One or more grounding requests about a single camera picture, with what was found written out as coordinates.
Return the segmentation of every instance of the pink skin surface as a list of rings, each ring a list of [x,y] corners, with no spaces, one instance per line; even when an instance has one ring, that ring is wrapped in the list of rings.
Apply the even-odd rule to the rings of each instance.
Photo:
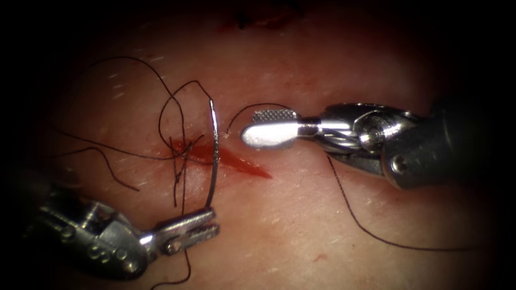
[[[330,104],[357,102],[429,113],[443,93],[446,69],[439,61],[441,52],[404,29],[410,24],[394,25],[388,17],[328,3],[302,6],[304,17],[289,7],[256,12],[263,17],[253,16],[256,22],[244,30],[231,20],[235,5],[142,12],[85,40],[70,63],[70,75],[97,60],[124,55],[152,65],[171,91],[199,80],[215,101],[221,132],[239,109],[253,103],[280,103],[306,116]],[[247,9],[258,11],[256,7],[261,6]],[[279,23],[283,15],[287,20]],[[263,18],[278,23],[267,26]],[[169,95],[144,65],[104,62],[60,92],[48,120],[61,130],[137,154],[171,155],[157,130]],[[199,144],[209,144],[206,96],[189,85],[176,98],[183,108],[187,142],[205,134]],[[375,235],[414,247],[479,250],[424,252],[385,244],[357,227],[326,155],[315,144],[298,141],[279,151],[246,147],[239,133],[251,113],[238,117],[229,134],[221,134],[220,145],[272,178],[241,172],[222,161],[213,199],[221,233],[188,251],[189,281],[162,288],[471,289],[485,279],[492,220],[488,205],[470,198],[471,189],[443,185],[401,191],[335,162],[354,214]],[[170,104],[162,119],[166,139],[181,139],[179,121],[177,107]],[[36,127],[38,156],[91,146]],[[151,228],[180,214],[181,207],[174,207],[172,161],[103,151],[114,174],[140,192],[113,180],[95,151],[56,159],[54,165],[73,169],[84,196],[123,212],[137,228]],[[210,169],[188,163],[186,211],[204,205]],[[66,277],[59,280],[62,288],[150,289],[158,282],[183,279],[187,267],[179,254],[161,257],[135,281],[98,280],[66,267],[59,274]]]

